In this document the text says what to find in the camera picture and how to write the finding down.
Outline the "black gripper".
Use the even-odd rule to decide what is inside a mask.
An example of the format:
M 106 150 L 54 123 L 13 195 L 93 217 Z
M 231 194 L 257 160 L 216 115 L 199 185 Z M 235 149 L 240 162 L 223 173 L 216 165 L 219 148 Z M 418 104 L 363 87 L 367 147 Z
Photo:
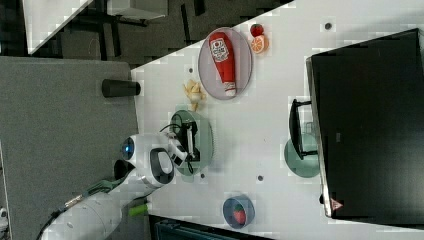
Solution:
M 196 123 L 191 121 L 183 122 L 178 133 L 183 148 L 189 153 L 191 160 L 194 162 L 200 160 L 200 151 L 195 147 L 195 135 L 197 132 L 198 128 Z

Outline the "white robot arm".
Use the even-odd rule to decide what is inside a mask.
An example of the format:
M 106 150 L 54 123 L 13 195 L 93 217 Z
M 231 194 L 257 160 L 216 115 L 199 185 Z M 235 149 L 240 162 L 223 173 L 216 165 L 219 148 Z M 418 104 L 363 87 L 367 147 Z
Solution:
M 171 123 L 154 134 L 136 134 L 122 144 L 126 172 L 102 180 L 51 214 L 37 240 L 105 240 L 122 220 L 122 209 L 172 182 L 175 169 L 199 155 L 194 122 Z

